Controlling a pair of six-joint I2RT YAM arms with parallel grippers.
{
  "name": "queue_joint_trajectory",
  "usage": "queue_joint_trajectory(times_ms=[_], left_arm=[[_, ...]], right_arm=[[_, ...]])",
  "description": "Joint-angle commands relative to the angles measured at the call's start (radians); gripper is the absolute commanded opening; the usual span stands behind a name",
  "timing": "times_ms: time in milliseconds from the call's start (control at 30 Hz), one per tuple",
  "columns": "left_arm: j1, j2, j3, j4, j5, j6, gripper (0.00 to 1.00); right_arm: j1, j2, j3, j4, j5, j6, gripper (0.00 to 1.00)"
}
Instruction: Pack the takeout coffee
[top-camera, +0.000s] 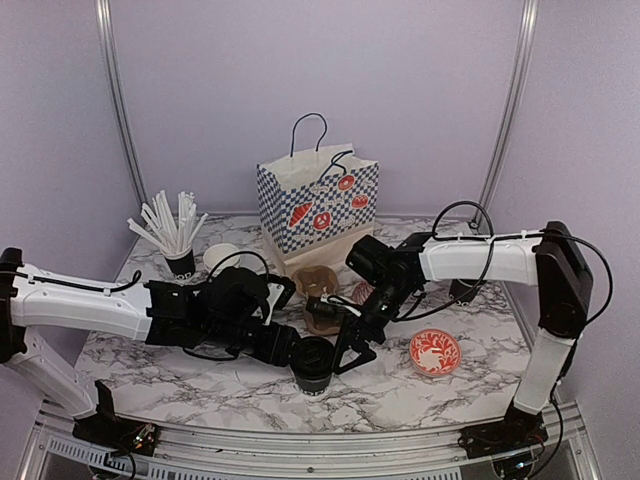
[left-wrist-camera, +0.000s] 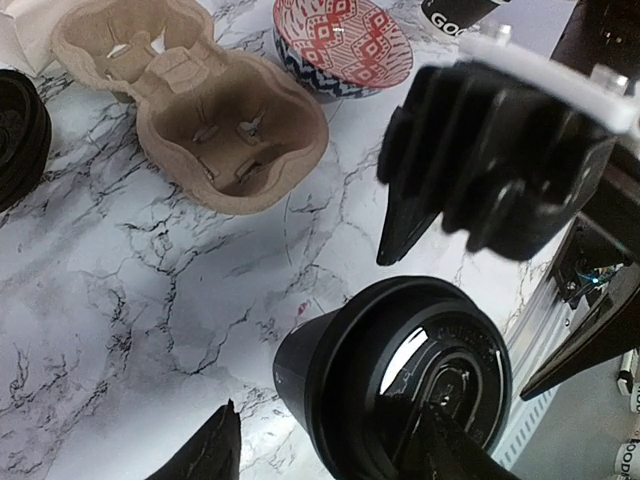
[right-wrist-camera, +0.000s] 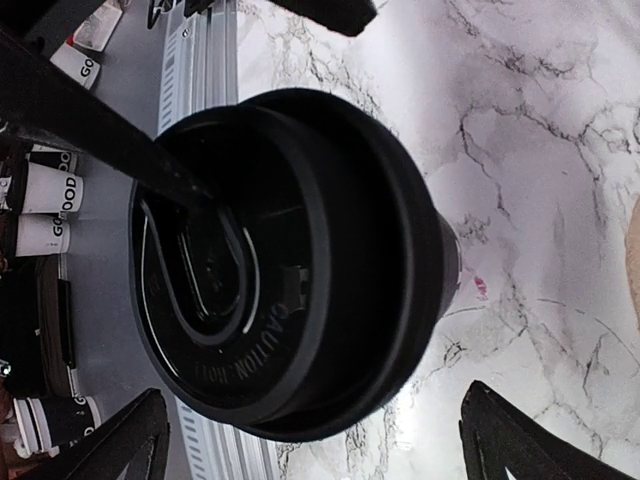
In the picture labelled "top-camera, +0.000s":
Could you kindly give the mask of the black paper coffee cup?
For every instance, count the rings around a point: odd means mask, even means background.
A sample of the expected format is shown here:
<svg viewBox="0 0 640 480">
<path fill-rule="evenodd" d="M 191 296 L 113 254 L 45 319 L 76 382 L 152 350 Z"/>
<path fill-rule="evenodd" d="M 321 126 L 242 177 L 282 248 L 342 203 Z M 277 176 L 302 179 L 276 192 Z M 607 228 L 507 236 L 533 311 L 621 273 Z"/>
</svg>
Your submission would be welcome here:
<svg viewBox="0 0 640 480">
<path fill-rule="evenodd" d="M 473 280 L 455 279 L 449 287 L 449 298 L 459 306 L 467 306 L 476 297 L 478 287 Z"/>
</svg>

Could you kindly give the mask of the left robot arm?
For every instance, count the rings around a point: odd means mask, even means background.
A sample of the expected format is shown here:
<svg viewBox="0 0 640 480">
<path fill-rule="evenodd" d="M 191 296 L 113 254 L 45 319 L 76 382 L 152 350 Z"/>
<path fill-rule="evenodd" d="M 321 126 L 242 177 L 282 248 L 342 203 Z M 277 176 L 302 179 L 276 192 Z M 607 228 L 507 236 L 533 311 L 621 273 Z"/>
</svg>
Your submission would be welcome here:
<svg viewBox="0 0 640 480">
<path fill-rule="evenodd" d="M 86 420 L 106 445 L 125 438 L 111 394 L 66 362 L 38 334 L 39 326 L 104 332 L 151 346 L 223 346 L 288 365 L 300 336 L 273 314 L 293 295 L 285 277 L 227 267 L 193 285 L 134 277 L 124 285 L 56 276 L 22 260 L 18 248 L 1 254 L 1 362 L 31 381 L 72 418 Z"/>
</svg>

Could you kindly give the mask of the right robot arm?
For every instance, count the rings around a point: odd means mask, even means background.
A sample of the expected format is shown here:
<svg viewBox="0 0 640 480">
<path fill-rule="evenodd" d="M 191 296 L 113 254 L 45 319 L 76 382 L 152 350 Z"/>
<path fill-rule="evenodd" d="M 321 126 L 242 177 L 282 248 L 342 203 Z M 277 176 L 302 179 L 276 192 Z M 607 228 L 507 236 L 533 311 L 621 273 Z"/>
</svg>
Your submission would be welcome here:
<svg viewBox="0 0 640 480">
<path fill-rule="evenodd" d="M 527 366 L 511 401 L 485 419 L 496 427 L 502 446 L 519 446 L 541 423 L 543 410 L 573 365 L 584 331 L 600 316 L 589 311 L 594 278 L 581 252 L 589 245 L 560 221 L 505 235 L 414 232 L 396 247 L 363 236 L 346 264 L 374 290 L 362 305 L 335 302 L 348 314 L 335 344 L 334 374 L 375 361 L 370 345 L 385 342 L 388 324 L 413 321 L 400 308 L 429 282 L 462 286 L 466 296 L 486 281 L 535 287 L 540 318 Z"/>
</svg>

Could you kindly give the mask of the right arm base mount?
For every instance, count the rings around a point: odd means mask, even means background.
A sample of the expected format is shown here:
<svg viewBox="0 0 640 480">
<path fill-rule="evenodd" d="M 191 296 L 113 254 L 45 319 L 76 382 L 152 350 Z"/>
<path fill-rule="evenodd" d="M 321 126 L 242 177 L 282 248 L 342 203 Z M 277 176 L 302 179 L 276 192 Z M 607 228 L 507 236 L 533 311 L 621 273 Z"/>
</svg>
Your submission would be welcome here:
<svg viewBox="0 0 640 480">
<path fill-rule="evenodd" d="M 476 459 L 534 446 L 548 438 L 542 415 L 525 414 L 465 427 L 457 443 L 468 459 Z"/>
</svg>

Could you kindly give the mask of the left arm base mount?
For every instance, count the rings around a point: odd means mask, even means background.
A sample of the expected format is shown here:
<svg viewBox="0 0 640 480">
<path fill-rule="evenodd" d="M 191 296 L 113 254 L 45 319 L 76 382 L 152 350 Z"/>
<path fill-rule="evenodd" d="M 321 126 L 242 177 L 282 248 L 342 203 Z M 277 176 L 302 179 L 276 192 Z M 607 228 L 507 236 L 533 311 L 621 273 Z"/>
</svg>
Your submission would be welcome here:
<svg viewBox="0 0 640 480">
<path fill-rule="evenodd" d="M 96 411 L 86 418 L 75 419 L 72 435 L 122 452 L 152 456 L 160 433 L 159 426 L 118 416 L 110 389 L 101 381 L 95 381 L 95 387 L 98 394 Z"/>
</svg>

